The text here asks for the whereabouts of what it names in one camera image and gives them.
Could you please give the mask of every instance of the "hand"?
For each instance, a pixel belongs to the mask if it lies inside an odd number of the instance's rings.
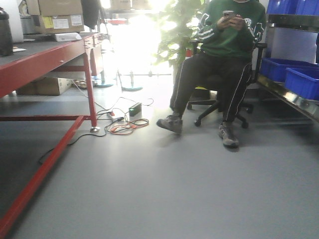
[[[230,17],[228,16],[222,16],[218,21],[217,21],[217,28],[218,30],[222,31],[225,28],[229,27],[229,20]]]
[[[243,29],[246,23],[241,15],[236,15],[228,20],[228,25],[233,27],[235,30],[240,31]]]

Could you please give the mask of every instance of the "chair wheel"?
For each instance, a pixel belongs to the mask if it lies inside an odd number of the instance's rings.
[[[249,113],[249,114],[251,114],[251,113],[253,112],[253,108],[247,108],[247,109],[246,109],[246,112]]]
[[[243,122],[241,124],[242,128],[248,128],[249,124],[247,122]]]
[[[201,121],[200,121],[199,119],[197,119],[197,120],[195,120],[194,124],[195,124],[197,127],[199,127],[200,124],[201,124]]]

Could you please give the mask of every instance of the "cardboard box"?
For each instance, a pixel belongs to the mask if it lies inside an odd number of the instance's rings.
[[[71,85],[70,79],[42,77],[17,89],[16,94],[58,96],[68,90]]]
[[[43,34],[84,30],[81,0],[26,0],[34,30]]]
[[[131,0],[111,0],[112,10],[130,10]]]
[[[34,29],[43,34],[80,32],[84,30],[83,15],[33,15]]]
[[[133,9],[152,9],[150,0],[132,0]]]
[[[82,14],[81,0],[26,0],[30,15],[59,16]]]

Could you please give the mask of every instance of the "red metal frame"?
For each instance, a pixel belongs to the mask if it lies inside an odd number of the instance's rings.
[[[4,217],[0,220],[0,239],[4,238],[14,222],[24,210],[41,182],[51,170],[52,166],[71,140],[75,131],[80,127],[84,120],[90,120],[92,127],[97,126],[95,111],[93,86],[90,70],[90,51],[99,42],[99,33],[92,33],[79,41],[65,42],[57,47],[23,57],[11,63],[0,65],[0,97],[3,97],[17,88],[43,76],[44,74],[56,71],[84,71],[90,114],[86,116],[74,115],[53,115],[53,116],[19,116],[19,117],[0,117],[0,121],[43,121],[43,120],[74,120],[74,124],[60,140],[54,150],[50,153],[44,164],[31,178],[19,196],[15,199]],[[64,63],[82,55],[83,66],[68,67],[62,66]]]

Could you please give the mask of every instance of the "shoe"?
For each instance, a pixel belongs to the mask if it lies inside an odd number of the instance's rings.
[[[223,139],[223,145],[229,148],[237,148],[239,145],[238,139],[233,133],[231,123],[222,123],[218,128],[218,135]]]
[[[165,119],[159,119],[156,125],[180,134],[183,121],[178,115],[169,115]]]

